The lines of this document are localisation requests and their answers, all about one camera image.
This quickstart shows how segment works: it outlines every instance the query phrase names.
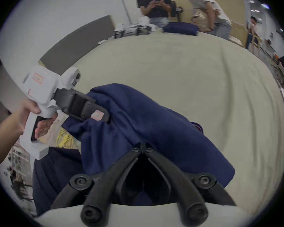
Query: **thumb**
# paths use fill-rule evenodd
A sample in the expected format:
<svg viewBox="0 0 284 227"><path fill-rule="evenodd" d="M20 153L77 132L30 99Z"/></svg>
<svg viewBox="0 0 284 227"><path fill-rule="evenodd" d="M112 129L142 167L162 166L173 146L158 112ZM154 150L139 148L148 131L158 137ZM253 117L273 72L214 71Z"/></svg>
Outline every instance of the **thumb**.
<svg viewBox="0 0 284 227"><path fill-rule="evenodd" d="M28 109L30 112L33 112L35 114L41 113L40 108L38 107L36 102L34 102L33 100L25 99L23 101L23 106L24 106L25 109Z"/></svg>

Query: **label sticker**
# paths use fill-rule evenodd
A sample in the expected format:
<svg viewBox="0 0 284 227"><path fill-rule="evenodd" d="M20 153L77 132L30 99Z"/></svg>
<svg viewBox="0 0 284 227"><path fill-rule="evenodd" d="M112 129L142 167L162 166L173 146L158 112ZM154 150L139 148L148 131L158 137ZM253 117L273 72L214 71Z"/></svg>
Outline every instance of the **label sticker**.
<svg viewBox="0 0 284 227"><path fill-rule="evenodd" d="M96 110L94 113L92 113L91 118L94 119L94 120L100 121L102 119L103 115L104 115L103 112Z"/></svg>
<svg viewBox="0 0 284 227"><path fill-rule="evenodd" d="M43 81L43 77L40 76L38 73L35 73L35 74L33 75L33 79L34 79L36 82L38 82L39 84L41 84L42 81Z"/></svg>

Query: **hand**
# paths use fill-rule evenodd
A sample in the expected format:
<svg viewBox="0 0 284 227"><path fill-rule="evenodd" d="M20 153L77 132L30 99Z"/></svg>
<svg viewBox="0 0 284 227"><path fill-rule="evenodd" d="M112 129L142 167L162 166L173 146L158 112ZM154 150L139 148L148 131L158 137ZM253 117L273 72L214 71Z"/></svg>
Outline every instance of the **hand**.
<svg viewBox="0 0 284 227"><path fill-rule="evenodd" d="M159 1L153 1L156 6L160 6L160 7L165 7L166 3L164 2L164 0L159 0Z"/></svg>
<svg viewBox="0 0 284 227"><path fill-rule="evenodd" d="M214 12L216 16L219 16L221 14L219 9L214 9Z"/></svg>
<svg viewBox="0 0 284 227"><path fill-rule="evenodd" d="M19 110L18 110L18 125L19 125L19 131L21 132L21 134L23 134L25 125L26 125L26 121L27 118L29 116L29 113L33 112L35 114L39 114L41 113L40 108L37 106L36 102L29 100L29 99L25 99ZM39 138L45 134L47 134L50 126L53 124L53 122L55 121L55 119L57 118L58 114L57 112L54 114L52 119L47 119L47 120L43 120L40 121L37 125L37 128L35 129L35 138Z"/></svg>
<svg viewBox="0 0 284 227"><path fill-rule="evenodd" d="M199 27L199 30L200 30L200 32L203 32L203 33L212 31L210 28L205 28L205 27Z"/></svg>
<svg viewBox="0 0 284 227"><path fill-rule="evenodd" d="M147 6L147 8L154 8L154 7L156 7L157 6L157 3L155 2L155 1L151 1L149 4L148 4L148 6Z"/></svg>

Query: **trigger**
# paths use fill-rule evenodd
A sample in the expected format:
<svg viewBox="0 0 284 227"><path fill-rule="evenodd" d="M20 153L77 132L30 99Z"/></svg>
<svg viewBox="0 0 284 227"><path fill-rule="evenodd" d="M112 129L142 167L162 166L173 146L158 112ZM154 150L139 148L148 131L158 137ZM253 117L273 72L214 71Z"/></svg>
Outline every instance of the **trigger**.
<svg viewBox="0 0 284 227"><path fill-rule="evenodd" d="M31 134L31 141L32 142L34 142L34 141L36 141L37 139L35 138L35 130L36 130L36 128L38 127L38 123L40 122L40 121L43 121L43 120L47 120L47 118L43 118L43 117L41 117L41 116L38 116L37 118L36 118L36 122L35 122L35 125L34 125L34 128L33 128L33 132L32 132L32 134Z"/></svg>

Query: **man in black t-shirt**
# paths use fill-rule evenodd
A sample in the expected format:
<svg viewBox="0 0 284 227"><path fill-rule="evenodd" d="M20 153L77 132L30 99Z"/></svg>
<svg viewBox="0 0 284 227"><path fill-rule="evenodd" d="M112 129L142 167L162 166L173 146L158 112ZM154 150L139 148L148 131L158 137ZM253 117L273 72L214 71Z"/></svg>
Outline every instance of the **man in black t-shirt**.
<svg viewBox="0 0 284 227"><path fill-rule="evenodd" d="M170 22L170 0L137 0L137 3L143 15L150 18L151 24L163 28Z"/></svg>

